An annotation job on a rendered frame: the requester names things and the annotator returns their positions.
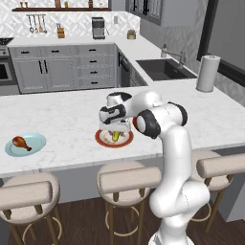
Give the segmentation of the black framed window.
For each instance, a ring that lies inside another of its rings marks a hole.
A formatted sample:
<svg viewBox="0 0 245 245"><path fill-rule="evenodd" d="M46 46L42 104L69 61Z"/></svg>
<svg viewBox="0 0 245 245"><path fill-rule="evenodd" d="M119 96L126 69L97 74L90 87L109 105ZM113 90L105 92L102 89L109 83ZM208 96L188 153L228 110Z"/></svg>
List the black framed window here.
<svg viewBox="0 0 245 245"><path fill-rule="evenodd" d="M221 58L218 72L245 87L245 0L209 0L197 59Z"/></svg>

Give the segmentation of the silver black coffee machine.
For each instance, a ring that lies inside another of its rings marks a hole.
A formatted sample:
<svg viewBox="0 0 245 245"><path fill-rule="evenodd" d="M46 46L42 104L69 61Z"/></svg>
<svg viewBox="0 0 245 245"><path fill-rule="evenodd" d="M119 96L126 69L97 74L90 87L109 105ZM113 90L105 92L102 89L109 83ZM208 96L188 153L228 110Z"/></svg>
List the silver black coffee machine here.
<svg viewBox="0 0 245 245"><path fill-rule="evenodd" d="M94 39L105 39L103 17L92 18L92 35Z"/></svg>

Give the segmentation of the rail with hanging tools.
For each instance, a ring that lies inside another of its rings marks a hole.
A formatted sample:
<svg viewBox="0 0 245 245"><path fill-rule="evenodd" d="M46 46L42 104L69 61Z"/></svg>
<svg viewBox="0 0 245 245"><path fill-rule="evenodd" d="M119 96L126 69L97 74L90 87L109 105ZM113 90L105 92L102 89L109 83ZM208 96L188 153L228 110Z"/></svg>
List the rail with hanging tools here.
<svg viewBox="0 0 245 245"><path fill-rule="evenodd" d="M30 33L47 33L45 14L27 14Z"/></svg>

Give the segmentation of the red rimmed white plate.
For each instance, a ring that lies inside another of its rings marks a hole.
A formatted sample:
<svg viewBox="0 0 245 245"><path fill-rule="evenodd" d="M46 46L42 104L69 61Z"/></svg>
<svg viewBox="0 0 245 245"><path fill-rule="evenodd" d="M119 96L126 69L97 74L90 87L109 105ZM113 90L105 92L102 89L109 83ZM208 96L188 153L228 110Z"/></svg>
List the red rimmed white plate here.
<svg viewBox="0 0 245 245"><path fill-rule="evenodd" d="M132 131L124 132L119 136L119 139L114 142L112 135L107 130L98 130L95 134L95 139L102 146L117 148L129 145L134 139L134 134Z"/></svg>

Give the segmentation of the light blue plate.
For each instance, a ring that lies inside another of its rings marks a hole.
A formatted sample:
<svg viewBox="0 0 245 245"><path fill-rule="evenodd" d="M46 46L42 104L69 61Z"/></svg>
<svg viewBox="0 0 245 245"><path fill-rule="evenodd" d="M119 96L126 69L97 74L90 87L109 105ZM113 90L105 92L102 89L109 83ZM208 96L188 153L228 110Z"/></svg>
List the light blue plate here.
<svg viewBox="0 0 245 245"><path fill-rule="evenodd" d="M12 157L25 157L32 154L35 154L40 149L42 149L46 144L46 138L38 133L27 133L20 135L20 137L24 138L27 145L32 149L31 151L27 151L25 148L16 147L12 143L12 139L5 146L5 151L8 155Z"/></svg>

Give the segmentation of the wooden knife block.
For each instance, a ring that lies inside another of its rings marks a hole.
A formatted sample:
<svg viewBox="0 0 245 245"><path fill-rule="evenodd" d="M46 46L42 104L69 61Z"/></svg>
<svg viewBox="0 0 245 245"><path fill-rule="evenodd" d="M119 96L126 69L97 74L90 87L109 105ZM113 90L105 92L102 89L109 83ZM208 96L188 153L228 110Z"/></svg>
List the wooden knife block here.
<svg viewBox="0 0 245 245"><path fill-rule="evenodd" d="M65 37L64 29L60 26L59 23L56 24L56 32L57 32L58 38L64 38Z"/></svg>

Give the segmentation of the grey base cupboard run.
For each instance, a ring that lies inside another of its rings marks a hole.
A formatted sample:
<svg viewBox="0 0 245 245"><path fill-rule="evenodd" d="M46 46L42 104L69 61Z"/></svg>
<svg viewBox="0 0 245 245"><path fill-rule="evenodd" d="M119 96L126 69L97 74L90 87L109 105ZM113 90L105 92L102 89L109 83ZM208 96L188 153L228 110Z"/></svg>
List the grey base cupboard run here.
<svg viewBox="0 0 245 245"><path fill-rule="evenodd" d="M23 94L115 86L113 44L10 47Z"/></svg>

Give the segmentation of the silver sink tap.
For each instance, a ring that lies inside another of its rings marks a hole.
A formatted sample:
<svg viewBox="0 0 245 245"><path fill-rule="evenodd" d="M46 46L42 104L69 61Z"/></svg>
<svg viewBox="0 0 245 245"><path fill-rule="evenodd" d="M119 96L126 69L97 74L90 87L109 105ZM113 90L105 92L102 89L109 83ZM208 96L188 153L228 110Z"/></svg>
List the silver sink tap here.
<svg viewBox="0 0 245 245"><path fill-rule="evenodd" d="M183 69L184 66L186 65L186 52L181 52L180 54L176 54L170 51L166 51L166 54L179 57L179 69Z"/></svg>

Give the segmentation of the dark kitchen sink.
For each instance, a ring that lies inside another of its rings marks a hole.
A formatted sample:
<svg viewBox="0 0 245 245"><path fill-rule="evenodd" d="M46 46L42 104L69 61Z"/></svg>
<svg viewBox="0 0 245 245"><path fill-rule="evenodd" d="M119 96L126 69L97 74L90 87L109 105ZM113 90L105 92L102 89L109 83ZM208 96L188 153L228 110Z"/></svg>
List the dark kitchen sink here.
<svg viewBox="0 0 245 245"><path fill-rule="evenodd" d="M172 58L138 60L137 63L153 81L196 78L196 75Z"/></svg>

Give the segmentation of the steel oven with hob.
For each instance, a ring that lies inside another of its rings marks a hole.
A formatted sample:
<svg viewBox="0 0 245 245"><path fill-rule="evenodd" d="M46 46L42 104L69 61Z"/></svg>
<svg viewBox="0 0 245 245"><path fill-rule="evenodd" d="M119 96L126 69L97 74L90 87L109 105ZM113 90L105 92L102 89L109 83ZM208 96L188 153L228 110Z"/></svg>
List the steel oven with hob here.
<svg viewBox="0 0 245 245"><path fill-rule="evenodd" d="M12 37L0 37L0 96L20 94L8 48L12 41Z"/></svg>

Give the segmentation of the white paper towel roll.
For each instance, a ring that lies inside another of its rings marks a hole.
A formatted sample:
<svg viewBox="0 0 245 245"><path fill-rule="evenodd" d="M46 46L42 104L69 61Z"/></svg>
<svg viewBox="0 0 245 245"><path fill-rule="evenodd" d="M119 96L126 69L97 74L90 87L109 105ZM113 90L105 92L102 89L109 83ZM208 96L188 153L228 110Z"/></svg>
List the white paper towel roll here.
<svg viewBox="0 0 245 245"><path fill-rule="evenodd" d="M202 56L196 82L196 89L198 91L203 93L210 93L213 91L219 63L219 56Z"/></svg>

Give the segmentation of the brown chicken drumstick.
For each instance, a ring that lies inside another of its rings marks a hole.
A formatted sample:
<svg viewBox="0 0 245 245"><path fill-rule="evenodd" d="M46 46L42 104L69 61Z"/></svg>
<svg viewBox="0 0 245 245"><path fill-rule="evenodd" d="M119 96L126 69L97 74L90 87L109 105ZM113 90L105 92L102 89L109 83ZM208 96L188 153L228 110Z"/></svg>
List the brown chicken drumstick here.
<svg viewBox="0 0 245 245"><path fill-rule="evenodd" d="M22 147L25 148L27 151L31 151L32 149L27 145L26 141L24 138L20 137L20 136L16 136L12 139L12 143L16 146L16 147Z"/></svg>

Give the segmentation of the black dishwasher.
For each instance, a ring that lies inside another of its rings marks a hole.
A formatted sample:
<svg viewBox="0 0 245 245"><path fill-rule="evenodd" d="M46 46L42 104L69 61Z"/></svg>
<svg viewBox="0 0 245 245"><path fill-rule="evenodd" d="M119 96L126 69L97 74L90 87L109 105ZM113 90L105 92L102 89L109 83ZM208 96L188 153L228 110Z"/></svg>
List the black dishwasher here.
<svg viewBox="0 0 245 245"><path fill-rule="evenodd" d="M118 52L119 85L121 87L130 86L130 66L123 53Z"/></svg>

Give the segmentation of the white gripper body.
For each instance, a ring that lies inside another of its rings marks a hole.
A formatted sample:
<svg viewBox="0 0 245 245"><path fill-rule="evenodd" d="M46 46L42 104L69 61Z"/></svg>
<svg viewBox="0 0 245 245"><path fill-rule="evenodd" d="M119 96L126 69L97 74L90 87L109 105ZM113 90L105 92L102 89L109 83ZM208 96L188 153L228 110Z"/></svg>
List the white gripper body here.
<svg viewBox="0 0 245 245"><path fill-rule="evenodd" d="M131 130L131 125L130 125L130 121L113 122L110 124L105 124L103 122L100 122L100 130L129 132Z"/></svg>

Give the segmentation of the beige round bar stool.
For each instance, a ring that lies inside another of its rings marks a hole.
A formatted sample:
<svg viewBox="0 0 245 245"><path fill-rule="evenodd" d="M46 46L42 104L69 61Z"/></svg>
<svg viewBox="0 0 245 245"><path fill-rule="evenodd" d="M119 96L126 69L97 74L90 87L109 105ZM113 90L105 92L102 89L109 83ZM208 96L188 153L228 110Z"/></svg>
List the beige round bar stool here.
<svg viewBox="0 0 245 245"><path fill-rule="evenodd" d="M0 218L9 224L17 245L25 245L27 231L36 240L33 224L42 218L47 220L52 245L59 245L59 197L58 179L49 172L15 176L0 188Z"/></svg>
<svg viewBox="0 0 245 245"><path fill-rule="evenodd" d="M208 215L201 219L192 218L192 221L208 221L205 229L208 232L226 188L232 183L237 173L244 172L245 153L221 156L214 151L193 150L190 180L204 183L209 191L217 191L218 194L213 206L208 205Z"/></svg>
<svg viewBox="0 0 245 245"><path fill-rule="evenodd" d="M146 167L137 161L103 165L97 174L97 187L105 202L105 225L109 230L109 245L114 245L114 236L127 237L138 234L137 245L141 245L145 199L150 189L160 184L161 170L158 167ZM137 227L127 233L114 231L114 209L129 208L131 221L138 215Z"/></svg>

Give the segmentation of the dark wooden wall shelf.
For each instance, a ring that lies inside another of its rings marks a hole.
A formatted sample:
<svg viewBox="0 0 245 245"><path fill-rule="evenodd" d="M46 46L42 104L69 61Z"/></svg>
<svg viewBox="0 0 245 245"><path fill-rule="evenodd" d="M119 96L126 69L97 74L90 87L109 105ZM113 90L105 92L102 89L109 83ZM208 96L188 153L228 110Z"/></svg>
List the dark wooden wall shelf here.
<svg viewBox="0 0 245 245"><path fill-rule="evenodd" d="M110 8L15 8L11 11L111 11Z"/></svg>

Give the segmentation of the grey wall cupboards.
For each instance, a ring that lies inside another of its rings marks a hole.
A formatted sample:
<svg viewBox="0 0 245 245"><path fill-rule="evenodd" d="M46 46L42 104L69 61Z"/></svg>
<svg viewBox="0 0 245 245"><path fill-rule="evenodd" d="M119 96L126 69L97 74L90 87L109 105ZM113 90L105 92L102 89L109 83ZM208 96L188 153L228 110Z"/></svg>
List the grey wall cupboards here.
<svg viewBox="0 0 245 245"><path fill-rule="evenodd" d="M188 27L195 21L199 0L125 0L125 9L162 27Z"/></svg>

